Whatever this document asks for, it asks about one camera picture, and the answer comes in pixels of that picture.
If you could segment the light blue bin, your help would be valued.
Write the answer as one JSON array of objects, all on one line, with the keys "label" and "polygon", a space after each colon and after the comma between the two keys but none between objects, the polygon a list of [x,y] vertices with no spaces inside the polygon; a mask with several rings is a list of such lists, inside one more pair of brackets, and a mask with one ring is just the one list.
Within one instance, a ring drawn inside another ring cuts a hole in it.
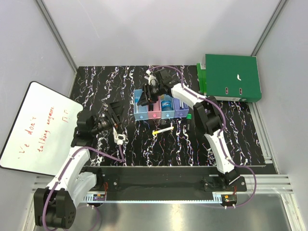
[{"label": "light blue bin", "polygon": [[173,98],[167,94],[160,96],[161,103],[161,118],[162,119],[171,119],[174,117],[174,103]]},{"label": "light blue bin", "polygon": [[140,97],[142,90],[134,90],[134,117],[136,121],[148,120],[148,107],[147,106],[137,106],[135,103],[135,98]]}]

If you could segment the pink bin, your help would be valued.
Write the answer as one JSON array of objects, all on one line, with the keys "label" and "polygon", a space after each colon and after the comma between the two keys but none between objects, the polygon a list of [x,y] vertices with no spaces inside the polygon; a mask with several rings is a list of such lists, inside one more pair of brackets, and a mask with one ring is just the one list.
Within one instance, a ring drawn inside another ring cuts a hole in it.
[{"label": "pink bin", "polygon": [[148,105],[148,117],[149,119],[160,119],[161,118],[161,106],[159,102]]}]

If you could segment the purple bin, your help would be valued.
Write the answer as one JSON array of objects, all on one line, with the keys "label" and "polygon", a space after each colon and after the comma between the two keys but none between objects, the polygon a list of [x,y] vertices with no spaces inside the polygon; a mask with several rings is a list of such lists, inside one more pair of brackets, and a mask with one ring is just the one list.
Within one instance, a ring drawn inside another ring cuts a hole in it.
[{"label": "purple bin", "polygon": [[189,112],[189,107],[181,100],[177,98],[172,99],[174,118],[185,118]]}]

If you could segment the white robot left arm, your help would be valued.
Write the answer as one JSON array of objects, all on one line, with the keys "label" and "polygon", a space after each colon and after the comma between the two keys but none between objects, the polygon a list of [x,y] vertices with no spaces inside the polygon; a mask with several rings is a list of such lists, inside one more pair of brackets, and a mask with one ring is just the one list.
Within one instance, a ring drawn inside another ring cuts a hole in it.
[{"label": "white robot left arm", "polygon": [[97,117],[86,109],[77,114],[77,125],[68,157],[52,181],[45,188],[36,189],[34,193],[37,226],[46,231],[71,228],[77,207],[88,191],[97,191],[107,185],[101,170],[89,170],[84,165],[92,152],[118,162],[124,161],[123,154],[117,158],[94,148],[96,136],[109,130],[113,133],[115,144],[123,145],[126,136],[117,132],[123,110],[122,102],[113,102],[107,104],[102,117]]}]

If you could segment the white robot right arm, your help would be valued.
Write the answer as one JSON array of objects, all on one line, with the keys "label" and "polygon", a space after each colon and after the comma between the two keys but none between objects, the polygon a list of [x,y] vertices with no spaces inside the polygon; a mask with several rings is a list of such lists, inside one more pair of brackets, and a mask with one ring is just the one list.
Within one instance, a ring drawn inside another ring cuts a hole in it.
[{"label": "white robot right arm", "polygon": [[171,76],[164,66],[155,71],[153,67],[146,71],[147,83],[142,86],[138,106],[154,104],[161,95],[179,99],[193,110],[196,128],[207,139],[212,149],[218,171],[218,184],[222,190],[231,190],[240,173],[233,163],[226,145],[223,131],[226,127],[224,113],[214,96],[201,95],[185,86],[183,79]]}]

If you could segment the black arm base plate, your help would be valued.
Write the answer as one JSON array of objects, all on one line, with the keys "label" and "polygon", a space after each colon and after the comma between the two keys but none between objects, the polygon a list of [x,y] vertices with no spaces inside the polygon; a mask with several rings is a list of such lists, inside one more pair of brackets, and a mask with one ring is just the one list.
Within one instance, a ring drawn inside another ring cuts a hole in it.
[{"label": "black arm base plate", "polygon": [[215,167],[90,167],[82,171],[98,174],[98,186],[93,192],[102,192],[107,186],[108,202],[123,203],[204,203],[214,194],[244,193],[243,176],[231,185],[223,184]]}]

